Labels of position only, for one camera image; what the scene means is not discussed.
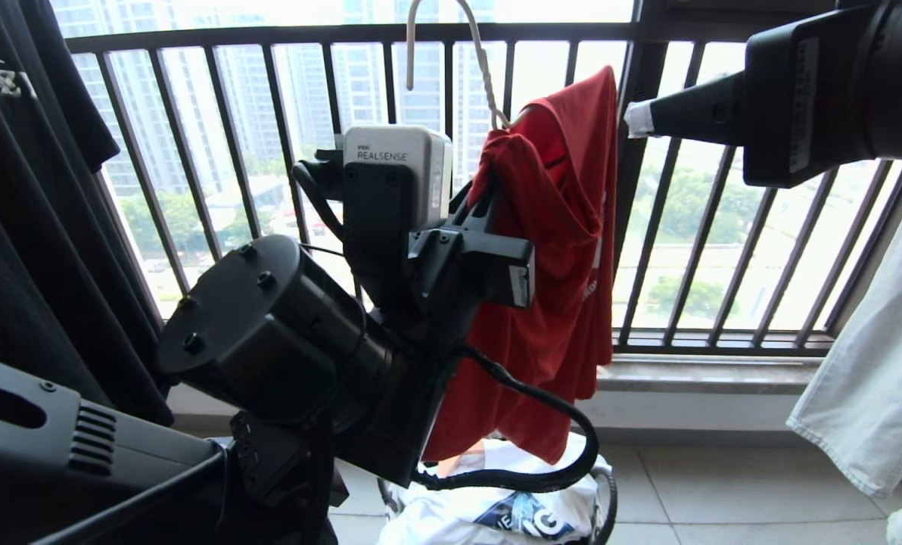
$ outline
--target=metal railing bar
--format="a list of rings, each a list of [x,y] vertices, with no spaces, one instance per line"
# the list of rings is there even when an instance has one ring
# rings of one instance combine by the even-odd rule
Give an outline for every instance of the metal railing bar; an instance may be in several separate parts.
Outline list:
[[[703,62],[703,42],[693,45],[693,53],[690,55],[690,63],[686,69],[686,80],[683,88],[693,86],[697,75],[700,73],[700,64]],[[628,344],[633,318],[636,317],[636,308],[639,306],[639,297],[642,292],[642,283],[645,281],[645,271],[649,266],[649,258],[652,255],[652,246],[656,242],[656,232],[659,231],[659,221],[663,218],[663,208],[666,206],[666,196],[670,190],[670,182],[673,178],[673,169],[677,165],[677,157],[680,155],[680,142],[682,139],[671,138],[669,148],[666,150],[666,159],[663,162],[663,170],[659,177],[659,187],[652,202],[652,211],[649,213],[649,224],[645,229],[645,238],[642,240],[639,265],[636,268],[636,279],[633,282],[633,290],[630,293],[630,302],[627,304],[623,325],[620,327],[620,344]]]
[[[673,341],[673,335],[676,334],[677,327],[680,324],[683,307],[686,305],[686,297],[689,296],[690,287],[693,286],[693,277],[696,276],[697,266],[700,265],[700,257],[703,256],[703,250],[707,246],[707,237],[710,235],[711,227],[713,227],[717,208],[720,207],[720,198],[723,196],[723,189],[727,184],[727,176],[730,173],[730,167],[734,164],[734,155],[736,153],[737,148],[728,145],[723,149],[723,154],[720,156],[720,165],[717,167],[717,175],[714,176],[714,185],[711,187],[710,197],[707,197],[706,210],[704,210],[703,217],[700,219],[700,229],[697,231],[696,239],[693,241],[689,262],[686,264],[686,270],[683,272],[683,279],[680,280],[680,292],[676,294],[676,303],[673,305],[672,313],[670,313],[670,321],[666,325],[666,334],[663,335],[665,344]]]
[[[828,303],[828,297],[831,296],[832,290],[835,289],[835,284],[838,284],[838,279],[841,278],[841,271],[851,257],[851,252],[855,249],[855,242],[858,241],[858,237],[860,237],[863,229],[865,229],[869,214],[872,213],[872,208],[878,200],[878,195],[881,193],[881,187],[885,184],[885,179],[887,179],[890,170],[891,161],[882,161],[878,164],[878,169],[872,177],[872,183],[869,184],[869,189],[867,189],[867,193],[865,194],[865,199],[862,200],[862,204],[860,204],[858,211],[855,213],[851,229],[848,231],[848,234],[845,235],[844,241],[841,243],[841,250],[838,252],[838,257],[835,258],[835,262],[831,265],[828,277],[824,280],[824,284],[821,286],[821,291],[818,292],[814,304],[811,304],[811,311],[807,314],[804,324],[801,325],[797,341],[795,341],[796,346],[801,347],[807,343],[807,339],[814,329],[814,322],[817,321],[818,316],[821,315],[821,311],[824,310],[825,304]]]
[[[730,311],[734,307],[734,301],[737,300],[737,292],[741,289],[744,282],[744,276],[748,272],[748,266],[751,265],[751,258],[757,249],[757,242],[760,241],[760,235],[764,232],[764,226],[767,224],[767,216],[770,214],[770,208],[773,207],[773,198],[776,196],[777,190],[768,187],[761,197],[757,206],[757,213],[754,215],[751,231],[748,233],[748,239],[744,242],[744,249],[741,251],[741,257],[737,262],[737,268],[734,269],[734,277],[730,279],[730,285],[727,287],[727,293],[723,294],[723,301],[720,303],[720,310],[717,311],[717,320],[714,321],[714,328],[710,332],[707,343],[710,346],[717,346],[717,341],[724,333],[723,324],[730,316]]]
[[[844,288],[841,290],[841,296],[838,297],[835,308],[832,308],[831,314],[828,315],[826,325],[829,331],[834,330],[838,318],[841,317],[845,301],[848,301],[849,297],[852,296],[856,289],[858,279],[863,275],[866,266],[869,265],[869,260],[872,259],[873,253],[876,252],[876,246],[878,246],[884,232],[890,229],[889,224],[893,221],[893,216],[897,214],[896,210],[898,206],[900,206],[900,201],[902,201],[902,168],[901,172],[898,173],[898,178],[894,183],[894,187],[891,189],[888,200],[885,201],[885,207],[882,208],[881,213],[878,214],[876,226],[874,226],[872,234],[865,242],[865,248],[862,250],[862,253],[860,253],[860,256],[858,256],[858,261],[855,262],[855,266],[851,270],[851,276],[848,277],[848,282],[844,284]]]
[[[293,146],[289,139],[289,128],[286,126],[286,114],[282,108],[282,92],[279,90],[279,80],[275,72],[275,62],[272,59],[272,45],[263,46],[263,64],[266,65],[266,77],[269,80],[270,97],[272,97],[272,113],[275,115],[275,128],[279,134],[279,146],[282,148],[282,162],[286,166],[286,176],[289,181],[289,195],[293,200],[293,213],[296,216],[296,227],[300,232],[300,241],[309,244],[309,231],[306,230],[306,213],[303,210],[303,197],[300,195],[300,186],[293,179],[291,172],[296,159],[293,157]]]
[[[565,63],[565,86],[571,86],[575,80],[575,64],[579,58],[579,41],[569,42],[568,62]]]
[[[444,42],[444,134],[454,139],[454,42]]]
[[[229,155],[232,157],[232,166],[236,172],[236,183],[239,184],[239,192],[243,196],[243,208],[246,210],[246,220],[250,224],[250,237],[255,239],[262,235],[260,231],[260,217],[257,215],[257,207],[253,200],[253,192],[250,190],[250,180],[246,174],[246,164],[243,162],[243,152],[239,148],[239,137],[236,135],[232,113],[229,110],[229,101],[226,100],[226,91],[222,88],[222,77],[219,76],[219,62],[216,59],[215,48],[204,48],[206,65],[209,66],[209,79],[212,80],[213,92],[216,94],[216,106],[219,107],[219,117],[222,118],[222,131],[225,134],[225,142],[229,145]]]
[[[515,42],[505,44],[505,90],[502,98],[502,112],[511,119],[511,91],[515,83]]]
[[[767,310],[764,311],[764,316],[761,318],[760,324],[757,325],[757,331],[753,335],[751,342],[755,345],[760,345],[764,340],[764,335],[768,332],[770,322],[773,321],[773,315],[775,315],[777,307],[780,306],[780,301],[784,298],[784,293],[786,293],[787,286],[790,285],[791,279],[794,277],[794,271],[798,268],[798,263],[801,262],[801,258],[804,256],[804,249],[807,247],[807,242],[810,241],[811,233],[814,232],[814,226],[817,225],[817,218],[820,217],[821,210],[824,210],[824,204],[827,203],[828,195],[831,194],[831,188],[835,185],[835,179],[837,178],[838,169],[828,170],[821,179],[821,185],[818,186],[817,193],[814,193],[814,200],[811,201],[811,207],[807,211],[807,217],[804,218],[804,224],[801,224],[801,231],[798,234],[797,241],[794,242],[794,248],[790,257],[787,258],[787,265],[784,266],[783,272],[780,273],[780,279],[777,280],[777,286],[773,289],[772,296],[770,296]]]
[[[393,42],[383,42],[384,48],[384,88],[387,96],[387,121],[397,123],[397,97],[393,90]]]
[[[782,22],[482,23],[480,26],[481,38],[488,42],[746,42],[754,34]],[[403,24],[199,28],[70,38],[67,46],[76,55],[129,49],[206,48],[217,45],[360,44],[402,42],[406,40],[406,32],[406,25]],[[418,24],[416,34],[420,42],[471,41],[468,25],[461,23]]]
[[[659,82],[666,62],[666,44],[627,44],[624,73],[618,92],[618,120],[623,118],[623,111],[628,102],[642,100],[644,97],[655,97],[659,94]],[[636,185],[642,170],[642,158],[645,155],[645,138],[627,138],[627,125],[620,123],[618,128],[618,162],[616,184],[616,229],[614,229],[613,277],[616,277],[623,246],[630,227],[630,214],[636,196]]]
[[[675,337],[673,337],[673,346],[678,344],[709,344],[710,340],[710,330],[704,329],[684,329],[679,328],[676,331]],[[665,328],[633,328],[633,331],[630,334],[630,344],[635,344],[636,342],[650,342],[655,341],[658,344],[665,345],[663,338],[666,335]],[[725,330],[718,338],[718,342],[724,342],[724,344],[741,344],[744,346],[752,346],[751,339],[753,338],[754,331],[753,330]],[[788,331],[788,330],[769,330],[764,337],[763,344],[768,344],[768,342],[785,342],[786,344],[790,344],[794,342],[795,338],[797,338],[797,331]],[[813,342],[831,342],[831,335],[824,334],[824,332],[812,332],[811,341]]]
[[[674,341],[672,345],[662,344],[661,339],[635,339],[630,344],[616,344],[617,354],[656,354],[677,356],[787,356],[794,358],[823,358],[831,348],[831,342],[820,346],[808,344],[806,348],[796,348],[792,341],[766,341],[762,348],[751,346],[750,341],[724,341],[717,346],[704,341]]]
[[[188,182],[188,189],[192,193],[195,213],[198,214],[202,230],[205,231],[209,252],[212,253],[214,260],[219,261],[222,258],[222,252],[219,251],[219,237],[216,237],[216,230],[212,227],[212,217],[209,215],[209,207],[206,205],[202,184],[199,183],[198,173],[195,172],[195,164],[192,162],[192,154],[188,150],[185,128],[182,127],[182,118],[179,117],[179,109],[175,104],[175,95],[172,94],[170,83],[168,83],[168,72],[165,70],[163,53],[157,49],[149,49],[148,53],[154,80],[158,85],[158,94],[161,95],[161,103],[165,107],[165,117],[168,117],[168,127],[172,131],[175,149],[179,153],[179,161],[182,162],[182,172],[185,173],[185,181]]]
[[[323,42],[320,46],[323,47],[323,72],[327,79],[327,96],[330,98],[330,121],[333,123],[333,134],[340,135],[343,130],[340,124],[340,102],[337,100],[337,76],[333,69],[333,46],[330,42]]]
[[[111,58],[104,53],[95,53],[95,58],[98,59],[101,78],[104,80],[104,86],[108,92],[108,98],[111,100],[111,106],[115,110],[115,120],[118,121],[118,127],[122,131],[126,151],[129,153],[129,159],[132,159],[132,166],[138,179],[138,185],[141,187],[142,196],[145,197],[145,203],[148,205],[151,223],[154,224],[154,230],[156,230],[158,239],[161,241],[161,247],[165,250],[165,257],[171,266],[175,282],[179,284],[179,290],[182,294],[187,294],[188,280],[185,278],[185,271],[182,269],[182,262],[179,260],[179,252],[175,249],[175,242],[172,241],[172,234],[170,229],[168,229],[167,221],[165,221],[165,215],[161,211],[160,204],[158,204],[156,191],[153,184],[151,184],[151,177],[145,166],[145,159],[142,156],[141,149],[138,146],[138,139],[135,137],[134,129],[132,128],[132,120],[130,120],[129,112],[125,108],[125,99],[123,99],[122,91],[119,89],[118,82],[115,79]]]

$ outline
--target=white tape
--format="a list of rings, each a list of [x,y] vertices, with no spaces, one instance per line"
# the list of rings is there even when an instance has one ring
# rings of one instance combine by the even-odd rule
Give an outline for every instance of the white tape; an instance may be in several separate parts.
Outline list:
[[[645,138],[654,134],[652,130],[652,111],[649,110],[649,100],[628,104],[623,118],[630,128],[630,138]]]

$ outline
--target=balcony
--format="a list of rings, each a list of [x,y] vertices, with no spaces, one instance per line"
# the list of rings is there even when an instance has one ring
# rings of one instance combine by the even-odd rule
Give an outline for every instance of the balcony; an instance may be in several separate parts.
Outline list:
[[[286,173],[353,125],[444,132],[457,148],[455,190],[477,166],[490,125],[464,24],[418,26],[417,86],[406,91],[402,24],[223,28],[210,17],[199,23],[207,28],[158,30],[142,24],[158,20],[146,11],[127,18],[134,26],[98,22],[98,30],[88,15],[55,4],[122,145],[101,179],[165,317],[200,273],[249,238],[280,232],[341,249]],[[742,69],[753,33],[805,15],[630,11],[618,22],[483,23],[505,113],[606,64],[620,83],[620,108],[692,86]],[[845,165],[792,190],[763,189],[742,182],[738,149],[621,135],[617,362],[684,365],[681,375],[704,383],[710,369],[735,363],[762,382],[771,363],[813,369],[897,224],[902,161]],[[343,259],[316,259],[365,299]]]

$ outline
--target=label sticker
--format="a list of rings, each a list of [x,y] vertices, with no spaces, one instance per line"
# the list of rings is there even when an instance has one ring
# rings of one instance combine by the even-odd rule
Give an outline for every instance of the label sticker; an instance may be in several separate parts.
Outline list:
[[[528,271],[523,266],[509,265],[512,284],[512,299],[515,307],[528,307]]]
[[[790,172],[807,169],[811,158],[814,128],[814,97],[817,93],[818,38],[798,42],[794,75],[794,104],[791,114]]]

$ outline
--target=black t-shirt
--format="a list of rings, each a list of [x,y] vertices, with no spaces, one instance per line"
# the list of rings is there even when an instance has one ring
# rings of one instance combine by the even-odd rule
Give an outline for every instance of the black t-shirt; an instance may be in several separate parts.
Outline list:
[[[160,321],[92,175],[116,153],[47,0],[0,0],[0,361],[168,423]]]

